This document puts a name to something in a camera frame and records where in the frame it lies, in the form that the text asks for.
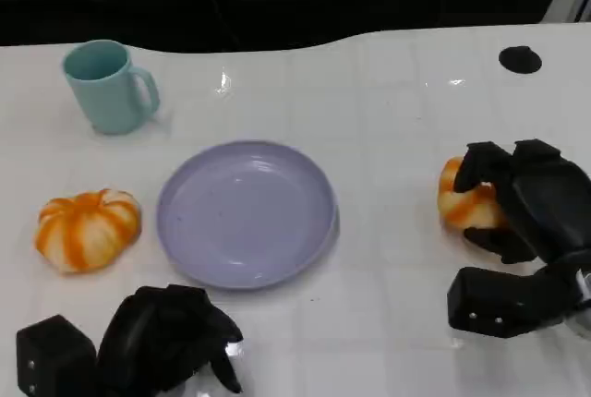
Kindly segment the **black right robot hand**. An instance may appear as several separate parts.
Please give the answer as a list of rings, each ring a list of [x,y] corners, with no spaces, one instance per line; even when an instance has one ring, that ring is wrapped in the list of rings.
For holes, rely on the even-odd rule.
[[[492,141],[470,143],[453,191],[485,184],[505,223],[471,225],[463,237],[502,263],[550,264],[590,249],[590,178],[557,148],[538,138],[517,141],[512,153]]]

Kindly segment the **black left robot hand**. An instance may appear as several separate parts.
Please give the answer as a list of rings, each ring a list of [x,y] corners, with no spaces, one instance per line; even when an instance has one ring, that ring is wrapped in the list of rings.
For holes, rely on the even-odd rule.
[[[156,396],[209,365],[230,392],[242,386],[226,347],[243,341],[235,322],[201,288],[142,286],[116,310],[97,356],[100,396]]]

